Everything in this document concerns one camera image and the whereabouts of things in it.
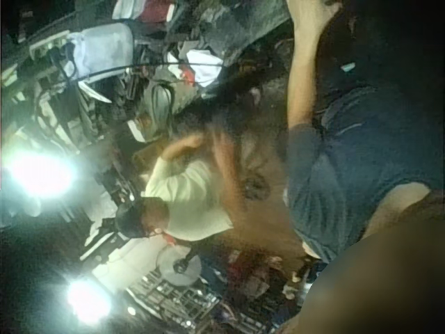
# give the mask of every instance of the black cap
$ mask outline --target black cap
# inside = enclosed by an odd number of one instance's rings
[[[129,239],[145,238],[141,217],[143,213],[142,201],[122,203],[118,207],[115,217],[117,230]]]

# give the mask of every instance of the t-shirt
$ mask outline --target t-shirt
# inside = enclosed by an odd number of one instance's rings
[[[209,166],[195,160],[187,167],[158,158],[145,197],[167,203],[170,221],[165,232],[185,241],[197,241],[233,228],[220,205],[221,180]]]
[[[443,187],[438,128],[392,88],[359,88],[327,110],[323,135],[289,132],[293,227],[325,262],[359,241],[380,201],[399,184]]]

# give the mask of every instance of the bright light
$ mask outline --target bright light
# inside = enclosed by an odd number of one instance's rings
[[[131,306],[129,308],[127,308],[127,311],[130,315],[136,315],[136,310],[134,308],[132,308]]]
[[[8,165],[15,181],[30,196],[50,198],[65,193],[73,180],[72,169],[55,157],[26,153],[16,156]]]
[[[79,320],[94,325],[111,310],[111,303],[103,291],[92,283],[72,283],[68,290],[68,303],[73,307]]]

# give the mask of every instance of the white shirt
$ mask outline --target white shirt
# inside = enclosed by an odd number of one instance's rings
[[[233,228],[220,206],[221,180],[209,166],[195,160],[186,168],[158,158],[145,197],[159,197],[170,211],[165,232],[185,241],[197,241]]]

